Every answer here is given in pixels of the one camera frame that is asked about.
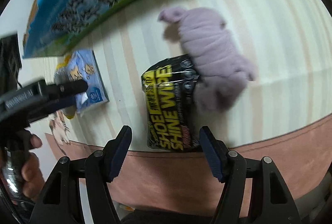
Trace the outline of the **person's left hand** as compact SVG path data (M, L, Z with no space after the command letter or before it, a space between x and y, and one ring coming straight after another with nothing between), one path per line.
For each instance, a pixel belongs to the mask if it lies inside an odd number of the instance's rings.
M1 180L10 198L36 202L44 186L39 159L33 149L42 146L42 140L28 130L9 134L1 144Z

